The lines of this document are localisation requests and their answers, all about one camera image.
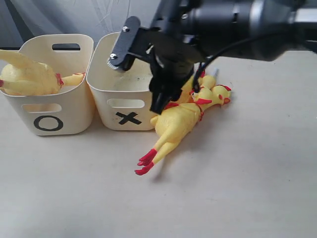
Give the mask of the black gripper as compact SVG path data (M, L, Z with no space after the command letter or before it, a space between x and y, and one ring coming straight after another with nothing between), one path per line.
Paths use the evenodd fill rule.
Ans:
M171 99L178 99L181 88L193 74L194 64L203 60L195 46L195 37L186 33L184 24L189 15L160 15L148 28L139 18L126 19L107 64L117 71L128 71L135 57L150 64L152 79L150 111L161 115ZM135 56L130 48L135 41Z

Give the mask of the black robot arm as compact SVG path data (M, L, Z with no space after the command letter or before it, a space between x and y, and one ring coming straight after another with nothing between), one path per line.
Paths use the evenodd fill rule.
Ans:
M314 0L162 0L149 28L126 19L108 58L114 70L150 65L150 110L160 114L218 57L273 61L287 50L317 50Z

